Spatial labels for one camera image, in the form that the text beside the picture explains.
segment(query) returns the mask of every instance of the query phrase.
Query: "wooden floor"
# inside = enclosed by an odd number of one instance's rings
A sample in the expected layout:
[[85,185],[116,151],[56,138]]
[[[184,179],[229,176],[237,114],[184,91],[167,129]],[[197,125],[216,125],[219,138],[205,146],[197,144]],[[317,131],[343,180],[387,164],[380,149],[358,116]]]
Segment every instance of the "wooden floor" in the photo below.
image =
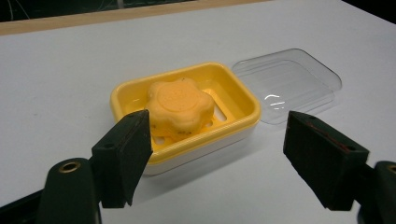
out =
[[346,3],[354,7],[358,7],[368,13],[376,15],[379,18],[382,18],[386,21],[390,21],[396,24],[396,13],[394,10],[389,10],[390,8],[394,8],[393,1],[390,0],[343,0]]
[[239,4],[265,2],[270,0],[197,0],[165,4],[152,7],[134,7],[111,11],[77,14],[62,17],[33,19],[27,21],[0,22],[0,35],[13,35],[33,31],[50,30],[107,21],[122,21],[149,16],[199,10],[211,7],[227,7]]

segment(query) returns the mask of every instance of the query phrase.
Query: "orange soap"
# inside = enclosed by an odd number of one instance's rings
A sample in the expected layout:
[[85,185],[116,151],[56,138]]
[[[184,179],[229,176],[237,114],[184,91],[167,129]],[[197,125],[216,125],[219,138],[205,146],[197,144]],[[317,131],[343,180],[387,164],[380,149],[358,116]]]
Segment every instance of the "orange soap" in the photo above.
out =
[[148,89],[150,129],[153,136],[179,141],[195,134],[213,117],[213,98],[191,78],[156,82]]

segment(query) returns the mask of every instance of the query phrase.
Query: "yellow soap dish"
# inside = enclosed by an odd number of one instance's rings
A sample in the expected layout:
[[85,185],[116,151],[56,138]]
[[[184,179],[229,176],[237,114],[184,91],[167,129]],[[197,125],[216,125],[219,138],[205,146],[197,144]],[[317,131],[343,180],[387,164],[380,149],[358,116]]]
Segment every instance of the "yellow soap dish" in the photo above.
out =
[[193,79],[201,91],[214,99],[215,114],[198,134],[175,142],[171,138],[152,138],[151,155],[145,175],[156,175],[192,161],[247,137],[261,117],[258,100],[225,65],[201,63],[154,76],[126,81],[111,93],[110,105],[116,121],[142,110],[148,89],[158,81]]

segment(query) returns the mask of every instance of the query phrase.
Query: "transparent lid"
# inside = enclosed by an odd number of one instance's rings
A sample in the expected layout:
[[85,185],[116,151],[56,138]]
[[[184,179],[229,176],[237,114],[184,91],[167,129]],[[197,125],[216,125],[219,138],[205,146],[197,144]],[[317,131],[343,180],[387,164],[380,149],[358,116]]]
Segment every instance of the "transparent lid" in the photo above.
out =
[[324,106],[342,88],[339,76],[300,49],[236,63],[233,72],[259,99],[261,120],[270,124],[286,121],[290,110],[305,113]]

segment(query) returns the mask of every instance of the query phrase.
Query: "white plastic base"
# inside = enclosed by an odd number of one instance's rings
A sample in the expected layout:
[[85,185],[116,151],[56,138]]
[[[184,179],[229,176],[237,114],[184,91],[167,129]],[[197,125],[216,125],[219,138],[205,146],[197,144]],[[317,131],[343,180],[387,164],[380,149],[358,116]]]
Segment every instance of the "white plastic base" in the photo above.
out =
[[223,147],[227,147],[228,145],[235,143],[237,141],[240,141],[246,137],[248,137],[254,130],[256,125],[247,128],[239,133],[234,133],[230,136],[227,136],[219,141],[215,141],[213,143],[210,143],[206,146],[196,148],[193,151],[190,151],[188,153],[182,154],[178,157],[173,158],[172,160],[165,161],[162,163],[154,164],[154,165],[147,165],[145,171],[143,172],[143,175],[158,175],[163,172],[169,171],[173,168],[178,167],[179,165],[182,165],[186,162],[193,161],[195,159],[198,159],[206,154],[209,154],[211,152],[214,152],[218,149],[221,149]]

